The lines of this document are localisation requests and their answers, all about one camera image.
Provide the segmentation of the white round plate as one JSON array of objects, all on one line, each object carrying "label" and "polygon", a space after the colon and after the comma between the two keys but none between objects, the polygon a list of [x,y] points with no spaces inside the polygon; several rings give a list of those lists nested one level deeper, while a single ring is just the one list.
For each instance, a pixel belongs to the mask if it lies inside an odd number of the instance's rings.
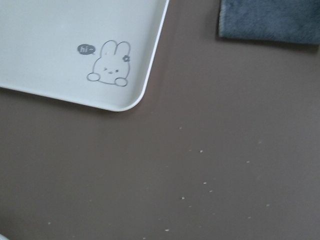
[{"label": "white round plate", "polygon": [[0,240],[8,240],[5,236],[0,234]]}]

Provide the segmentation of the cream rabbit tray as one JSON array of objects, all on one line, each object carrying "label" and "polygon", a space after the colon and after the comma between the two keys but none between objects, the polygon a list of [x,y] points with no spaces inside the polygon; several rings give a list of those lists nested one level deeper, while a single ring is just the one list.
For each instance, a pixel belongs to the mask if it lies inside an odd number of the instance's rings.
[{"label": "cream rabbit tray", "polygon": [[114,112],[144,96],[167,0],[3,0],[2,88]]}]

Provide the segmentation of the grey folded cloth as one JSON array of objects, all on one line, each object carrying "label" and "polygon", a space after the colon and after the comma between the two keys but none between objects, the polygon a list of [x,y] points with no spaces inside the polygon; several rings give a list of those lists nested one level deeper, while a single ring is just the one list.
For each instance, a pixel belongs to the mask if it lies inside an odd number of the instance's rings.
[{"label": "grey folded cloth", "polygon": [[319,45],[318,0],[222,0],[218,35],[240,40]]}]

